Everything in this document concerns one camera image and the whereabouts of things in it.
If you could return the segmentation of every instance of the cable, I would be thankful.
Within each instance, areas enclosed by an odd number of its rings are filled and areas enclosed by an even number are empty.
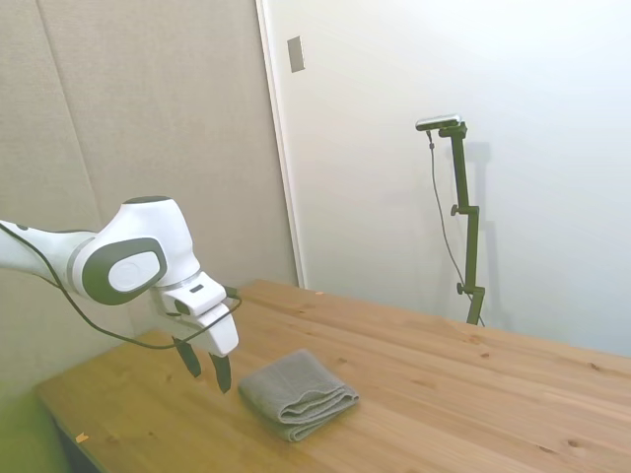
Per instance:
[[[447,238],[447,231],[445,230],[445,217],[443,217],[443,206],[441,205],[441,199],[438,196],[438,186],[436,185],[436,170],[435,170],[435,159],[434,159],[434,141],[432,141],[432,132],[427,130],[427,137],[430,139],[430,153],[432,154],[432,184],[434,186],[434,195],[436,196],[436,204],[438,205],[438,215],[441,217],[441,229],[443,230],[443,240],[445,241],[445,246],[447,247],[447,252],[450,254],[450,259],[454,264],[454,268],[456,269],[457,276],[460,279],[460,283],[464,286],[464,278],[462,278],[462,273],[460,272],[460,268],[457,266],[456,259],[454,258],[454,254],[452,253],[452,247],[450,246],[450,241]],[[469,301],[472,302],[473,299],[471,295],[465,293],[469,298]],[[486,327],[486,323],[484,323],[484,319],[482,315],[480,315],[480,323],[483,327]]]
[[[48,258],[46,258],[46,256],[39,251],[39,249],[32,244],[30,241],[22,238],[21,236],[19,236],[18,234],[16,234],[15,232],[11,231],[10,229],[8,229],[7,227],[5,227],[3,224],[0,224],[0,230],[2,230],[4,233],[8,234],[9,236],[13,237],[14,239],[16,239],[17,241],[19,241],[20,243],[26,245],[27,247],[29,247],[30,249],[32,249],[35,254],[37,256],[39,256],[39,258],[41,258],[41,260],[43,261],[43,263],[46,265],[46,267],[48,268],[48,271],[50,271],[50,274],[52,274],[53,279],[55,280],[55,283],[57,283],[58,289],[61,291],[61,293],[63,294],[63,296],[66,298],[66,300],[68,301],[68,303],[70,303],[70,305],[72,305],[72,307],[77,311],[77,313],[81,316],[81,318],[83,318],[83,320],[90,325],[92,328],[94,328],[95,330],[97,330],[98,332],[101,332],[105,335],[108,335],[112,338],[116,338],[118,340],[122,340],[123,342],[129,342],[132,343],[134,345],[138,345],[139,347],[143,347],[143,348],[149,348],[151,350],[168,350],[171,348],[177,348],[180,345],[184,345],[185,343],[187,343],[189,340],[192,340],[193,338],[195,338],[198,335],[201,335],[202,333],[204,333],[205,331],[209,330],[210,328],[212,328],[214,325],[216,325],[217,323],[221,322],[224,318],[226,318],[228,315],[232,314],[235,310],[237,310],[239,308],[239,306],[243,303],[243,300],[237,296],[237,295],[233,295],[231,297],[231,299],[235,299],[237,301],[237,304],[232,307],[230,310],[228,310],[228,312],[226,312],[224,315],[222,315],[221,317],[219,317],[217,320],[215,320],[214,322],[206,325],[205,327],[199,329],[198,331],[196,331],[195,333],[193,333],[192,335],[181,339],[177,342],[174,342],[170,345],[151,345],[149,343],[144,343],[144,342],[139,342],[138,340],[134,340],[133,338],[128,338],[125,337],[123,335],[118,335],[117,333],[113,333],[110,332],[109,330],[105,330],[102,327],[99,327],[98,325],[96,325],[82,310],[81,308],[77,305],[77,303],[75,303],[75,301],[72,299],[72,297],[70,296],[70,294],[68,294],[68,291],[66,291],[66,288],[63,287],[63,283],[61,282],[61,279],[59,278],[59,275],[57,274],[57,272],[55,271],[55,269],[52,267],[52,264],[50,264],[50,261],[48,260]]]

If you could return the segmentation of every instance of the gray towel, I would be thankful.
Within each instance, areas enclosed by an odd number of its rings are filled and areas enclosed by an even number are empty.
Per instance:
[[[244,378],[239,393],[268,428],[288,441],[304,439],[359,400],[307,350]]]

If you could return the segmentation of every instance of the light switch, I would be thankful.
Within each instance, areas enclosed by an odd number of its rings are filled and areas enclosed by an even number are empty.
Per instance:
[[[292,72],[305,69],[305,56],[303,55],[303,42],[301,38],[296,36],[288,40],[287,49],[289,50],[289,63],[292,66]]]

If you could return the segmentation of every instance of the wooden table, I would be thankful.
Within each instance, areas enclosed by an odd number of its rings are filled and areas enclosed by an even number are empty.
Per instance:
[[[234,384],[306,347],[359,405],[286,443],[220,393],[207,354],[194,379],[175,350],[128,344],[39,396],[107,472],[631,471],[629,359],[262,281],[243,296]]]

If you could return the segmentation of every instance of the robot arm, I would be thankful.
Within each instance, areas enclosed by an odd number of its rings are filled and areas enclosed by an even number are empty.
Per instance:
[[[43,260],[11,233],[31,243],[50,262],[67,292],[106,305],[125,304],[150,290],[159,307],[156,324],[180,342],[212,327],[190,344],[210,353],[220,387],[230,388],[227,355],[239,337],[226,289],[201,268],[179,207],[169,197],[126,201],[99,233],[44,232],[0,221],[0,268],[37,275],[57,286]],[[201,369],[189,344],[177,349],[193,375]]]

